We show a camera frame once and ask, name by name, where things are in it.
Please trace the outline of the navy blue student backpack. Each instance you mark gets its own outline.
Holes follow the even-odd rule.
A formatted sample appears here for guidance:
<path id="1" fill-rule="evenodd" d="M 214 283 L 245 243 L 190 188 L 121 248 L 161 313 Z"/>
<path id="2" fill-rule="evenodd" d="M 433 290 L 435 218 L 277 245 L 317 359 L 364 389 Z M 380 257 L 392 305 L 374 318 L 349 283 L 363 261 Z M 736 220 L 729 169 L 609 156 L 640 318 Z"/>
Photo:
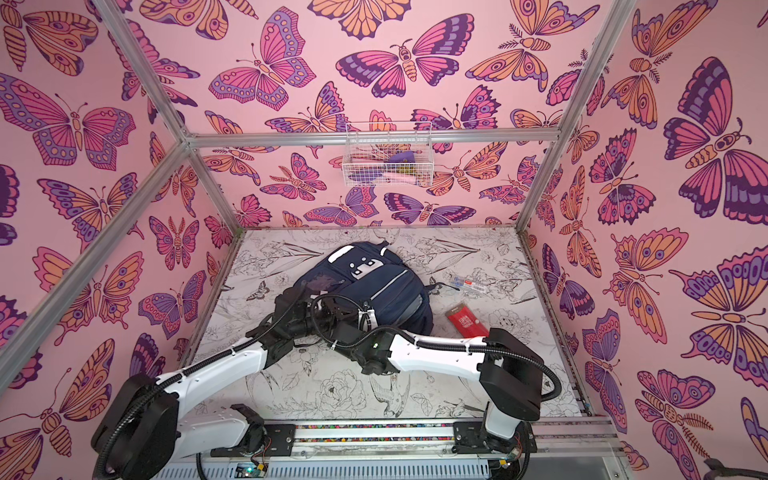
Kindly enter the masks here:
<path id="1" fill-rule="evenodd" d="M 389 249 L 386 241 L 341 246 L 295 284 L 318 293 L 332 293 L 345 307 L 368 306 L 379 325 L 418 335 L 433 331 L 431 288 Z"/>

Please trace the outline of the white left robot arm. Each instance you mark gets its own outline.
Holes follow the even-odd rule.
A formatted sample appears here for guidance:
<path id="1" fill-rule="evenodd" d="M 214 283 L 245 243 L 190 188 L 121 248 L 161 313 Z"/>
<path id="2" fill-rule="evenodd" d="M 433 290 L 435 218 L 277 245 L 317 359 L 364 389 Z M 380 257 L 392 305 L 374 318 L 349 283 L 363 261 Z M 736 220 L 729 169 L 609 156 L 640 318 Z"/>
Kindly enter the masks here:
<path id="1" fill-rule="evenodd" d="M 231 347 L 186 368 L 151 377 L 131 376 L 94 433 L 96 479 L 151 479 L 169 462 L 217 448 L 257 451 L 264 420 L 235 404 L 197 419 L 191 410 L 236 381 L 276 364 L 312 335 L 314 291 L 291 287 L 276 299 L 273 317 Z"/>

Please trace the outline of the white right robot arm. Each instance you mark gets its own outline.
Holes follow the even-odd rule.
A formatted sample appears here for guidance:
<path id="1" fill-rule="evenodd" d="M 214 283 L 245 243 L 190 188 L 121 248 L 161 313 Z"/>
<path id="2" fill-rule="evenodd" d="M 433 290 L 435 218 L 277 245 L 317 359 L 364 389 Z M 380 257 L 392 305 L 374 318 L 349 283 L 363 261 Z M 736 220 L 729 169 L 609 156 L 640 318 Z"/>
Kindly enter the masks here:
<path id="1" fill-rule="evenodd" d="M 558 375 L 506 330 L 461 339 L 417 335 L 391 325 L 360 330 L 357 321 L 372 314 L 339 294 L 318 295 L 308 307 L 316 333 L 365 375 L 424 371 L 478 383 L 489 399 L 483 428 L 491 438 L 512 439 L 519 425 L 539 420 L 541 405 L 562 393 Z"/>

